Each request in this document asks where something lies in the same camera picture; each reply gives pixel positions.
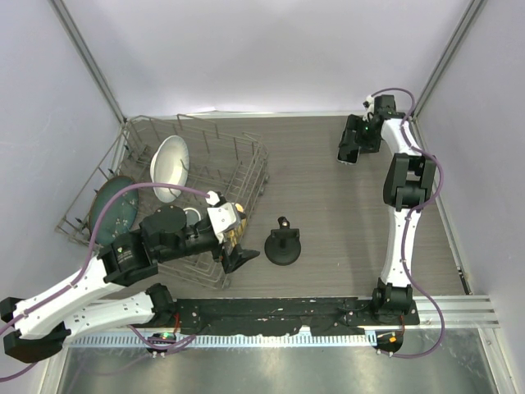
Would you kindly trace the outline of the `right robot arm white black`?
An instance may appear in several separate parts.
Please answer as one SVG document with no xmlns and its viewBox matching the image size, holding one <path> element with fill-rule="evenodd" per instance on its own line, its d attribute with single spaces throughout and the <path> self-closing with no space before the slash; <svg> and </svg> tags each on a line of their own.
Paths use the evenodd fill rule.
<svg viewBox="0 0 525 394">
<path fill-rule="evenodd" d="M 381 324 L 397 323 L 415 312 L 411 275 L 413 244 L 423 205 L 432 195 L 435 162 L 425 156 L 409 130 L 409 114 L 397 109 L 392 89 L 368 96 L 363 115 L 348 116 L 337 160 L 354 165 L 362 153 L 386 143 L 391 162 L 382 198 L 388 207 L 386 261 L 365 310 Z"/>
</svg>

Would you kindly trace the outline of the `dark grey mug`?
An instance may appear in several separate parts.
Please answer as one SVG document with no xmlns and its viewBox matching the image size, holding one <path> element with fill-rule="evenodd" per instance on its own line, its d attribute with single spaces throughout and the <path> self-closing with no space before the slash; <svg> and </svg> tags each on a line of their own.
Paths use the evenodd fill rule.
<svg viewBox="0 0 525 394">
<path fill-rule="evenodd" d="M 202 219 L 201 213 L 192 207 L 187 207 L 183 209 L 186 217 L 186 223 L 188 226 L 193 226 Z"/>
</svg>

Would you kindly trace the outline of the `black phone stand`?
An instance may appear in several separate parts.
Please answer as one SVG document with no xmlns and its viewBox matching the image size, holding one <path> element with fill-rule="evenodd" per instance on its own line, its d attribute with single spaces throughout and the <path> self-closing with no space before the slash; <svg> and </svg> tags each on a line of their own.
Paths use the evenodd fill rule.
<svg viewBox="0 0 525 394">
<path fill-rule="evenodd" d="M 292 227 L 284 216 L 277 221 L 279 227 L 271 230 L 264 244 L 264 252 L 272 263 L 284 267 L 294 263 L 301 254 L 300 230 Z"/>
</svg>

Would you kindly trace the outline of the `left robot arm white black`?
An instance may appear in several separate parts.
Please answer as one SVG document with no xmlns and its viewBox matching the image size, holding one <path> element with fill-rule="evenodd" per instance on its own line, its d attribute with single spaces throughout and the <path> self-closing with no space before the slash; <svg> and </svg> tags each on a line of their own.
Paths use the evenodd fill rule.
<svg viewBox="0 0 525 394">
<path fill-rule="evenodd" d="M 245 218 L 234 204 L 226 203 L 208 208 L 203 219 L 190 225 L 182 208 L 163 205 L 144 218 L 138 229 L 103 247 L 85 270 L 37 296 L 3 300 L 1 318 L 13 327 L 3 338 L 5 354 L 33 364 L 91 332 L 127 325 L 168 326 L 176 303 L 160 283 L 123 300 L 95 302 L 157 275 L 159 264 L 184 257 L 209 253 L 224 273 L 233 273 L 259 255 L 227 239 Z"/>
</svg>

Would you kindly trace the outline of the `black smartphone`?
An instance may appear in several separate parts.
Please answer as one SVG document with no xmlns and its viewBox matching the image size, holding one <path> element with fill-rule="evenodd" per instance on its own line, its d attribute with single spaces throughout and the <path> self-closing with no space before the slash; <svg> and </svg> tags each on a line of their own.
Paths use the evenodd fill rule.
<svg viewBox="0 0 525 394">
<path fill-rule="evenodd" d="M 338 149 L 337 160 L 343 164 L 354 165 L 358 162 L 359 155 L 359 147 L 342 146 Z"/>
</svg>

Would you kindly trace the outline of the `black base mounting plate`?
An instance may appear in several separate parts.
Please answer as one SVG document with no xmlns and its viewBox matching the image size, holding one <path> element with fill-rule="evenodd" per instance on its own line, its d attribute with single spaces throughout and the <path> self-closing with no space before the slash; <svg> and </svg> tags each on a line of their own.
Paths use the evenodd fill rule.
<svg viewBox="0 0 525 394">
<path fill-rule="evenodd" d="M 179 299 L 169 327 L 185 335 L 283 337 L 303 327 L 313 336 L 354 335 L 371 326 L 417 326 L 412 304 L 407 314 L 372 310 L 369 299 L 357 297 Z"/>
</svg>

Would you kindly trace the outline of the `yellow cup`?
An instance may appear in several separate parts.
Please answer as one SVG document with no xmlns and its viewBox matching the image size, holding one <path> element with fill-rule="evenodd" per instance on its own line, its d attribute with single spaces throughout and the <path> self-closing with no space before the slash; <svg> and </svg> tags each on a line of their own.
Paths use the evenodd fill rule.
<svg viewBox="0 0 525 394">
<path fill-rule="evenodd" d="M 247 216 L 244 212 L 244 207 L 239 203 L 235 203 L 235 207 L 240 215 L 241 221 L 239 226 L 228 233 L 228 241 L 230 242 L 231 247 L 235 247 L 240 243 L 244 234 L 244 229 L 247 225 Z"/>
</svg>

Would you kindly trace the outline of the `teal plate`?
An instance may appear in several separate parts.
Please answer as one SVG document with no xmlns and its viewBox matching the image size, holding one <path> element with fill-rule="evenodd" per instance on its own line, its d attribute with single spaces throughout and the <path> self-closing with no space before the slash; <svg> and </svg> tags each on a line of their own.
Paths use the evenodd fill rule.
<svg viewBox="0 0 525 394">
<path fill-rule="evenodd" d="M 131 177 L 115 176 L 101 187 L 89 210 L 90 234 L 93 234 L 96 221 L 111 197 L 134 183 Z M 137 190 L 128 191 L 120 196 L 106 212 L 95 237 L 95 242 L 101 246 L 109 245 L 119 235 L 129 232 L 137 217 L 138 208 L 139 192 Z"/>
</svg>

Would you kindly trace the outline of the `white plate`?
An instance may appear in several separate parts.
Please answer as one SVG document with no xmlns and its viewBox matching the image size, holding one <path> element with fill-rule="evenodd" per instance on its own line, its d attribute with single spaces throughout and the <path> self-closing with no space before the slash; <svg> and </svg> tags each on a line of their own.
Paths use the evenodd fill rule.
<svg viewBox="0 0 525 394">
<path fill-rule="evenodd" d="M 185 186 L 189 173 L 189 149 L 178 135 L 167 137 L 159 146 L 150 163 L 153 183 Z"/>
</svg>

